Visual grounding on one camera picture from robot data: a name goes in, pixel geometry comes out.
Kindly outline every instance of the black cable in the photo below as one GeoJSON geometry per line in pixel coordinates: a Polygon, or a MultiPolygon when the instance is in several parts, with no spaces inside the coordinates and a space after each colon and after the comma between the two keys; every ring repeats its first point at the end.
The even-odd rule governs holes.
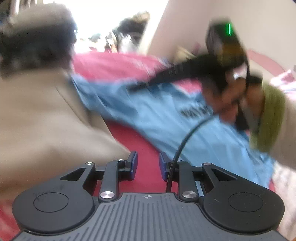
{"type": "Polygon", "coordinates": [[[183,139],[183,141],[181,142],[181,144],[178,147],[178,150],[176,151],[174,158],[172,160],[172,164],[170,166],[170,170],[168,172],[168,180],[167,180],[167,184],[166,184],[166,188],[165,188],[165,192],[171,192],[172,189],[172,183],[173,183],[173,173],[175,171],[175,167],[176,164],[178,162],[178,159],[181,155],[181,152],[184,148],[184,146],[186,145],[187,141],[189,140],[189,138],[193,135],[193,133],[203,124],[207,123],[208,121],[210,121],[211,119],[213,119],[215,117],[215,115],[211,115],[210,117],[202,120],[200,123],[198,123],[183,139]]]}
{"type": "MultiPolygon", "coordinates": [[[[245,64],[247,66],[247,73],[246,73],[246,88],[244,91],[244,94],[247,92],[248,87],[249,87],[249,77],[250,77],[250,67],[249,67],[249,61],[247,59],[247,57],[245,58],[245,64]]],[[[181,152],[183,150],[183,148],[185,147],[187,141],[190,139],[190,137],[194,134],[194,132],[196,132],[203,124],[206,124],[208,121],[212,120],[216,115],[219,115],[221,113],[223,113],[224,111],[228,110],[233,104],[238,104],[239,105],[239,100],[241,99],[242,96],[240,96],[239,98],[235,99],[234,101],[232,101],[228,106],[222,108],[221,110],[219,110],[218,112],[214,113],[213,115],[211,115],[210,117],[202,120],[200,123],[198,123],[186,136],[185,138],[182,140],[181,144],[179,145],[174,158],[171,162],[171,166],[170,166],[170,170],[168,172],[168,179],[167,179],[167,184],[166,184],[166,188],[165,188],[165,192],[171,192],[172,190],[172,183],[173,183],[173,174],[177,165],[177,162],[179,160],[179,157],[181,155],[181,152]]]]}

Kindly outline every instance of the gray textured base plate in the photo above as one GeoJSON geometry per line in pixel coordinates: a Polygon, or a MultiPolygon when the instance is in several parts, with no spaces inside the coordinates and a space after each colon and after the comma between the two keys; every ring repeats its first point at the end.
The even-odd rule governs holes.
{"type": "Polygon", "coordinates": [[[81,227],[56,236],[21,232],[15,241],[284,241],[275,231],[240,235],[209,222],[199,207],[176,199],[173,193],[123,193],[102,203],[81,227]]]}

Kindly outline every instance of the bed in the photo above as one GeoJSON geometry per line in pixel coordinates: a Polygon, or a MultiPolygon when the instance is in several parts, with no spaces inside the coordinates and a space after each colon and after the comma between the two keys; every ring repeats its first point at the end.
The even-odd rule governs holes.
{"type": "MultiPolygon", "coordinates": [[[[261,71],[263,77],[266,79],[277,76],[285,71],[274,61],[254,51],[248,51],[248,55],[251,59],[251,69],[255,68],[261,71]]],[[[165,66],[166,64],[157,58],[115,53],[89,52],[76,55],[73,60],[75,72],[90,81],[100,79],[115,81],[125,78],[146,79],[149,75],[153,75],[155,71],[165,66]]],[[[181,81],[180,86],[188,91],[198,91],[201,89],[198,82],[192,82],[190,80],[181,81]]],[[[133,182],[121,182],[120,192],[164,192],[165,182],[161,178],[158,165],[159,151],[133,129],[110,121],[106,122],[106,124],[114,138],[125,145],[129,150],[136,150],[139,154],[139,164],[135,180],[133,182]]],[[[289,210],[293,210],[293,208],[296,210],[296,206],[292,205],[289,200],[283,196],[287,195],[289,190],[293,190],[293,187],[287,184],[287,179],[282,179],[282,170],[285,170],[284,176],[293,176],[291,170],[284,169],[284,167],[277,165],[273,177],[274,186],[276,188],[275,191],[284,199],[286,205],[288,203],[287,206],[289,210]]],[[[12,216],[11,205],[12,200],[0,201],[0,239],[3,241],[10,240],[19,231],[12,216]]],[[[295,223],[295,220],[292,220],[293,217],[295,218],[296,215],[285,216],[279,228],[280,232],[289,239],[293,239],[296,236],[295,228],[293,229],[295,223]]]]}

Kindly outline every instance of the green led light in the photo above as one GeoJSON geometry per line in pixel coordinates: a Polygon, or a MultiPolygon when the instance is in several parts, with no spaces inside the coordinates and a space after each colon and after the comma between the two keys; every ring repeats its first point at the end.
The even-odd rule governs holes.
{"type": "Polygon", "coordinates": [[[231,35],[231,25],[230,25],[230,23],[228,24],[228,34],[231,35]]]}

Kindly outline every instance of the metal pivot screw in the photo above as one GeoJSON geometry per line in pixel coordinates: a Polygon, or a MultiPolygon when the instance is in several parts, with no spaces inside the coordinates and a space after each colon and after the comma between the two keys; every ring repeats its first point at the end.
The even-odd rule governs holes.
{"type": "Polygon", "coordinates": [[[194,191],[185,191],[182,193],[182,196],[185,198],[195,198],[197,194],[194,191]]]}
{"type": "Polygon", "coordinates": [[[105,192],[102,192],[100,196],[101,198],[109,199],[109,198],[113,198],[115,196],[115,193],[111,191],[105,191],[105,192]]]}

